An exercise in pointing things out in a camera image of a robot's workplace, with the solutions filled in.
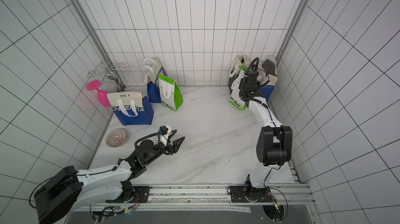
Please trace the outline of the green white bag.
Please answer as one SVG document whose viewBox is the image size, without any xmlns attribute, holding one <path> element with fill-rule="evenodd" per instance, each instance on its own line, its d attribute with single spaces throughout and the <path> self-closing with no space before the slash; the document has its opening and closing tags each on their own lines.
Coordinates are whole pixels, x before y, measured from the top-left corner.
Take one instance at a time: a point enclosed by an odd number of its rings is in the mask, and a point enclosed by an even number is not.
<svg viewBox="0 0 400 224">
<path fill-rule="evenodd" d="M 158 79 L 162 105 L 177 111 L 183 103 L 183 96 L 176 80 L 163 74 L 159 74 Z"/>
<path fill-rule="evenodd" d="M 228 86 L 230 89 L 229 102 L 239 110 L 246 108 L 245 102 L 240 97 L 240 84 L 244 79 L 244 74 L 247 71 L 245 66 L 237 66 L 229 75 Z"/>
</svg>

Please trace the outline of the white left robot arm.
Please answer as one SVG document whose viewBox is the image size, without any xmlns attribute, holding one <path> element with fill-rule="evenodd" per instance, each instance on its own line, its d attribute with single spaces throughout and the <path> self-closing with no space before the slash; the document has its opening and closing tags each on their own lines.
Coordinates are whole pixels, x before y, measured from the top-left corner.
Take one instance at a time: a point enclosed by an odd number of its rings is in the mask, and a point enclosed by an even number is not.
<svg viewBox="0 0 400 224">
<path fill-rule="evenodd" d="M 96 203 L 107 203 L 112 215 L 116 204 L 146 203 L 148 186 L 134 186 L 131 180 L 142 175 L 147 166 L 162 155 L 176 154 L 184 137 L 172 140 L 176 130 L 160 127 L 156 133 L 140 138 L 134 143 L 134 151 L 116 164 L 98 169 L 76 170 L 74 166 L 63 168 L 55 176 L 40 183 L 31 193 L 39 223 L 53 224 L 71 210 Z"/>
</svg>

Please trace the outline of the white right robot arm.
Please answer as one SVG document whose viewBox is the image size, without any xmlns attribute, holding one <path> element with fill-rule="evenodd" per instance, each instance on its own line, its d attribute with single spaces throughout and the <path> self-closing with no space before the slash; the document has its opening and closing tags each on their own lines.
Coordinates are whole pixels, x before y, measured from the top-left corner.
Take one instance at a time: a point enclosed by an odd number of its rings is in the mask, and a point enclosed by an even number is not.
<svg viewBox="0 0 400 224">
<path fill-rule="evenodd" d="M 248 106 L 261 125 L 256 145 L 259 163 L 255 170 L 247 176 L 244 183 L 244 197 L 251 203 L 264 200 L 266 197 L 275 201 L 267 182 L 274 172 L 291 159 L 292 130 L 283 126 L 273 115 L 267 100 L 260 92 L 261 84 L 257 81 L 259 58 L 253 59 L 244 72 L 240 82 L 240 99 Z"/>
</svg>

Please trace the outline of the blue beige takeout bag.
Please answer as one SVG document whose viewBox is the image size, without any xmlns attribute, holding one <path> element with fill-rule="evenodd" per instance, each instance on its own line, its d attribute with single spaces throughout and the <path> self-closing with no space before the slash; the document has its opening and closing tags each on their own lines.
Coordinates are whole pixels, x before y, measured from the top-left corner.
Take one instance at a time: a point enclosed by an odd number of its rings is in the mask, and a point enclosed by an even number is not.
<svg viewBox="0 0 400 224">
<path fill-rule="evenodd" d="M 268 55 L 267 59 L 258 65 L 257 71 L 259 73 L 257 77 L 257 81 L 260 83 L 259 91 L 266 101 L 268 101 L 278 81 L 276 58 Z"/>
</svg>

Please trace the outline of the navy beige small bag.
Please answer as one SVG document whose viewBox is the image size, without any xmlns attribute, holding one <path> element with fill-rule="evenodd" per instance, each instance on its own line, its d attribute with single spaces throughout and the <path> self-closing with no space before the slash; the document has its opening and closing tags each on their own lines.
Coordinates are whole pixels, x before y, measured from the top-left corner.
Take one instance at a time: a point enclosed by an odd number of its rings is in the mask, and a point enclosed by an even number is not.
<svg viewBox="0 0 400 224">
<path fill-rule="evenodd" d="M 248 56 L 245 54 L 242 55 L 236 55 L 235 59 L 233 60 L 233 63 L 231 65 L 231 68 L 229 70 L 229 78 L 228 78 L 228 87 L 230 93 L 232 93 L 232 84 L 235 81 L 235 79 L 238 77 L 239 73 L 241 70 L 246 71 L 250 65 L 250 61 L 248 59 Z"/>
</svg>

